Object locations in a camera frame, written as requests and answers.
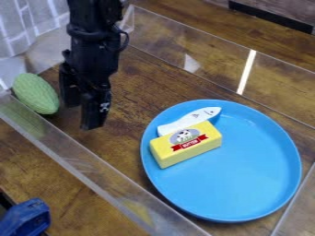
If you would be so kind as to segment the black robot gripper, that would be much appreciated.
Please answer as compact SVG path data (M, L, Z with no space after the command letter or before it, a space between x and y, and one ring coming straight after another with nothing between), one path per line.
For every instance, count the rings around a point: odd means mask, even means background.
M121 31L69 31L71 48L63 52L59 67L59 88L67 107L80 105L84 130L103 126L111 108L109 77L119 70L123 51Z

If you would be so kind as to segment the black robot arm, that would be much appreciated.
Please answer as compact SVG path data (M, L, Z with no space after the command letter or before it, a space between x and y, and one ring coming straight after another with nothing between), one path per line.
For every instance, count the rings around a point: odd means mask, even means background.
M116 25L124 0L67 0L71 48L59 67L60 96L67 107L81 106L84 130L103 126L111 107L109 77L119 70L119 53L129 35Z

